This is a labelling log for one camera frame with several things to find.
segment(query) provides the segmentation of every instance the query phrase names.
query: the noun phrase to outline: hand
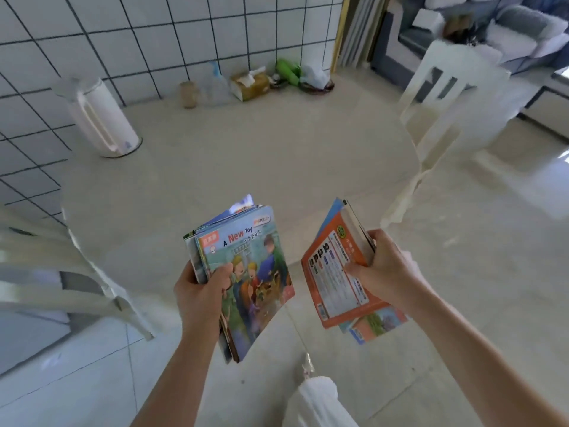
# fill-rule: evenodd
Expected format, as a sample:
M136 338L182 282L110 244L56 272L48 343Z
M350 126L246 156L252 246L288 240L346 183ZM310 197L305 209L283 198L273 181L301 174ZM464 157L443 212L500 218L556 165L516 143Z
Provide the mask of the hand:
M425 294L436 292L421 274L408 251L400 251L382 229L370 230L375 240L375 256L369 267L347 264L345 270L361 281L373 295L413 316Z
M232 271L232 264L222 265L205 285L198 285L191 262L186 264L174 286L182 334L196 327L212 326L217 329L221 315L221 297L231 284L229 276Z

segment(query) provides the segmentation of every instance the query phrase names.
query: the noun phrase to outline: round table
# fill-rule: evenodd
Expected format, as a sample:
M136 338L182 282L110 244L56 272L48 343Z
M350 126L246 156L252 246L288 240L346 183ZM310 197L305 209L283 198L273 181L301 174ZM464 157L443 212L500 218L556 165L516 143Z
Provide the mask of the round table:
M292 263L335 197L348 199L365 227L377 227L417 174L415 148L393 109L355 82L335 80L322 96L288 87L221 107L186 110L175 100L128 107L143 138L137 151L118 159L80 151L70 160L69 230L155 329L178 320L172 287L188 260L183 236L246 193L273 207Z

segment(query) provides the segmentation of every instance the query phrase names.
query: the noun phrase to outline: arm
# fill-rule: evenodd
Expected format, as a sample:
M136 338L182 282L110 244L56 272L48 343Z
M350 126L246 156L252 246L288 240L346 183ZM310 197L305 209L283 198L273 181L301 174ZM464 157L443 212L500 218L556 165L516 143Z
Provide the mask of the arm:
M372 266L350 264L348 272L415 319L485 426L569 426L478 330L436 294L410 255L383 230L370 235L377 243Z
M205 377L219 337L222 288L232 265L219 267L206 285L197 285L188 263L174 287L182 321L178 348L131 427L191 427L197 416Z

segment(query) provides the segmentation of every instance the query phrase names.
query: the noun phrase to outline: orange book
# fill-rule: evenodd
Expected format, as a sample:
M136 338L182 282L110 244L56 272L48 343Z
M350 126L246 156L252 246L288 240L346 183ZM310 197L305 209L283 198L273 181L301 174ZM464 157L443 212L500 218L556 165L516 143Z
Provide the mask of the orange book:
M369 266L375 253L374 242L352 207L344 200L343 207L327 220L301 260L312 301L325 329L390 306L344 271L348 262Z

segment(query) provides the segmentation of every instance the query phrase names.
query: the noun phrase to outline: right hand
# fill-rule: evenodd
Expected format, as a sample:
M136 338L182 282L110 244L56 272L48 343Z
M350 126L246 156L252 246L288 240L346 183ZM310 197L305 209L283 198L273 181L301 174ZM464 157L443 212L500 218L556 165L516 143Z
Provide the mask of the right hand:
M421 274L408 251L400 251L382 229L368 231L375 240L375 256L369 267L350 263L345 270L359 279L373 295L413 315L426 294L437 295Z

